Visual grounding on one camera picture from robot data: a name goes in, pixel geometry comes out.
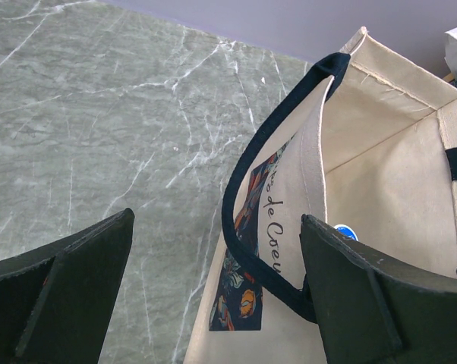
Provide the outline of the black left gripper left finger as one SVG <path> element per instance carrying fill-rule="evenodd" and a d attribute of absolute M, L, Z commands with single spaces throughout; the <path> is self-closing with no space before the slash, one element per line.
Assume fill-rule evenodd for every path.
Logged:
<path fill-rule="evenodd" d="M 0 363 L 96 363 L 131 251 L 125 209 L 0 261 Z"/>

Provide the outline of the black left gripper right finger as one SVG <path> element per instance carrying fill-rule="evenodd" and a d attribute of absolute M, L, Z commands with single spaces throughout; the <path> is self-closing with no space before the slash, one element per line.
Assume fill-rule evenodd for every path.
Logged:
<path fill-rule="evenodd" d="M 301 218 L 306 278 L 330 363 L 457 363 L 457 277 Z"/>

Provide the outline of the beige canvas tote bag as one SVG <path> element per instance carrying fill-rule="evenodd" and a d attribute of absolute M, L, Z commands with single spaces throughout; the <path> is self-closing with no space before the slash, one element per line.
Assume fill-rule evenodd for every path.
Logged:
<path fill-rule="evenodd" d="M 303 215 L 456 278 L 457 89 L 365 28 L 311 67 L 230 177 L 185 362 L 330 363 Z"/>

